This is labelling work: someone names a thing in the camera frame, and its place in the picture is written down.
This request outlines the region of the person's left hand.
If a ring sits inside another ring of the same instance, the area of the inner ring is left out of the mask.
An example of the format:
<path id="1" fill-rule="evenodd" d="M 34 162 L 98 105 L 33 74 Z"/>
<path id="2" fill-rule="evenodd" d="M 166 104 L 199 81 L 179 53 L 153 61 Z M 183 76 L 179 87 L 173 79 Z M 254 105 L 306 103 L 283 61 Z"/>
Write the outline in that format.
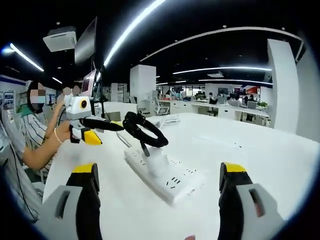
<path id="1" fill-rule="evenodd" d="M 56 133 L 62 143 L 66 140 L 69 140 L 71 138 L 70 121 L 66 120 L 61 123 L 56 129 Z"/>

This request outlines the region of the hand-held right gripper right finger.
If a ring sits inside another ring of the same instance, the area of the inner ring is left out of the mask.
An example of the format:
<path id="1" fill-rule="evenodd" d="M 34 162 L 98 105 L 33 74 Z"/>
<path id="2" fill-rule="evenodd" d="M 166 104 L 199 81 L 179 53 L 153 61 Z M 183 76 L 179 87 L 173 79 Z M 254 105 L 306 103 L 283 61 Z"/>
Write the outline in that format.
<path id="1" fill-rule="evenodd" d="M 270 240 L 283 227 L 277 201 L 241 165 L 222 162 L 219 240 Z"/>

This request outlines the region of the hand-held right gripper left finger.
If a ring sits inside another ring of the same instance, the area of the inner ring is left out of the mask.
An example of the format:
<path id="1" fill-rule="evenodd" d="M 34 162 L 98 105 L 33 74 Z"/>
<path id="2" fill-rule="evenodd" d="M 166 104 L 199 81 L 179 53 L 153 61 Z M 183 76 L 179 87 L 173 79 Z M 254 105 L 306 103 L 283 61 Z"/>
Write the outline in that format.
<path id="1" fill-rule="evenodd" d="M 46 240 L 101 240 L 98 165 L 75 167 L 44 201 L 36 228 Z"/>

